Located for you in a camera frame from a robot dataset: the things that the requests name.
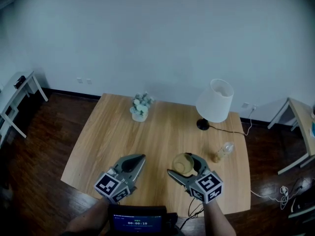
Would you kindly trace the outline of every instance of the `screen display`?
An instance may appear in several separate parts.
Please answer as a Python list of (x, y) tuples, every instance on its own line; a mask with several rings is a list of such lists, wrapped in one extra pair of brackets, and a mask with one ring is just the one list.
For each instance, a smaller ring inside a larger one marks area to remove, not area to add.
[(114, 227), (116, 231), (127, 233), (159, 233), (162, 216), (114, 215)]

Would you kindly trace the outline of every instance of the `dark wooden floor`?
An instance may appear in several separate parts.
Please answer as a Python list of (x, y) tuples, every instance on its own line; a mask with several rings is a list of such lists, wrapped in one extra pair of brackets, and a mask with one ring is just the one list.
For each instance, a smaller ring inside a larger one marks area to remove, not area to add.
[[(96, 202), (60, 178), (97, 101), (56, 93), (48, 96), (48, 102), (43, 102), (39, 94), (22, 101), (16, 123), (27, 138), (23, 139), (12, 129), (0, 150), (2, 175), (8, 169), (7, 177), (15, 195), (10, 213), (1, 219), (2, 226), (10, 228), (10, 234), (58, 235), (72, 218)], [(289, 128), (268, 130), (254, 125), (246, 143), (251, 185), (256, 193), (280, 199), (282, 185), (295, 192), (303, 178), (311, 182), (315, 177), (315, 161), (303, 169), (294, 168), (277, 175), (277, 170), (306, 153), (298, 128), (290, 132)], [(287, 218), (291, 202), (280, 210), (279, 203), (252, 194), (249, 211), (230, 214), (227, 218), (238, 235), (289, 236), (301, 231), (301, 219)], [(183, 229), (188, 236), (204, 235), (203, 218), (188, 221)]]

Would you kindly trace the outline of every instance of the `black lamp base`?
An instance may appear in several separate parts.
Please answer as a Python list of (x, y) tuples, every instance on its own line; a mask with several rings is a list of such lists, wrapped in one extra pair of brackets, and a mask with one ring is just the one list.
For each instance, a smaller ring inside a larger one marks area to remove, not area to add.
[(210, 125), (209, 122), (204, 118), (204, 119), (199, 119), (197, 121), (197, 127), (201, 130), (207, 130)]

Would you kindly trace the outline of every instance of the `wall outlet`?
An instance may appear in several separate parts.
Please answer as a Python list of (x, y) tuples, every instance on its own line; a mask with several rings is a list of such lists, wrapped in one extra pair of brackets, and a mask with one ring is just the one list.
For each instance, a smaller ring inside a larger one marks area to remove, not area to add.
[(249, 105), (250, 105), (249, 103), (244, 102), (243, 105), (242, 105), (242, 108), (248, 108)]

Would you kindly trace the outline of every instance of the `black object on shelf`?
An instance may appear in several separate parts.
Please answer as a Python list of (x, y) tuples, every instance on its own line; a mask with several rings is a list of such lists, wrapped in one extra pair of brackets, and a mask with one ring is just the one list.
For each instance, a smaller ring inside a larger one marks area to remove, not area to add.
[(15, 87), (16, 89), (18, 89), (18, 88), (21, 86), (21, 84), (23, 84), (23, 82), (24, 82), (25, 80), (26, 80), (26, 79), (25, 79), (25, 76), (22, 75), (22, 76), (16, 81), (16, 83), (14, 84), (14, 87)]
[(201, 130), (207, 130), (210, 125), (209, 122), (204, 118), (204, 119), (199, 119), (197, 121), (197, 127)]

